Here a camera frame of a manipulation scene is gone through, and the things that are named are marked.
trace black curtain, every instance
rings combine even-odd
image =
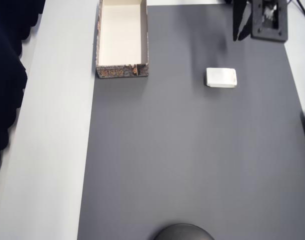
[[[9,142],[8,128],[21,107],[27,74],[19,56],[22,40],[43,12],[45,0],[0,0],[0,161]]]

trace white block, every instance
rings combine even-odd
[[[211,88],[235,88],[237,86],[237,75],[233,68],[211,68],[206,69],[206,85]]]

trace black round object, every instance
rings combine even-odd
[[[214,240],[214,238],[198,226],[181,223],[166,227],[154,240]]]

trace white table surface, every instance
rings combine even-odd
[[[217,0],[148,0],[148,5]],[[0,240],[77,239],[95,80],[98,0],[47,0],[12,141]],[[288,6],[285,44],[305,111],[305,17]]]

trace gray mat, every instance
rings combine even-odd
[[[148,8],[149,77],[97,79],[79,240],[305,240],[305,135],[282,44],[233,42],[226,5]],[[234,68],[237,88],[203,84]]]

